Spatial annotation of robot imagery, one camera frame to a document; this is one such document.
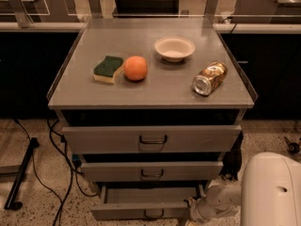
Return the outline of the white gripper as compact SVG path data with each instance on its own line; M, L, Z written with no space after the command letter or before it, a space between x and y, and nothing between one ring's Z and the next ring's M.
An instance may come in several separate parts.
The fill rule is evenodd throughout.
M205 201L203 199L188 198L189 219L179 219L177 226L197 226L196 224L204 224L209 220L204 217L201 210L204 208Z

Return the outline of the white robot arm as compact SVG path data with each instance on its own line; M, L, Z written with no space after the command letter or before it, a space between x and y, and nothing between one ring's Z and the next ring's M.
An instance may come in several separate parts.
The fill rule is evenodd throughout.
M211 186L202 198L189 198L179 226L236 214L240 226L301 226L301 163L278 153L254 155L239 187Z

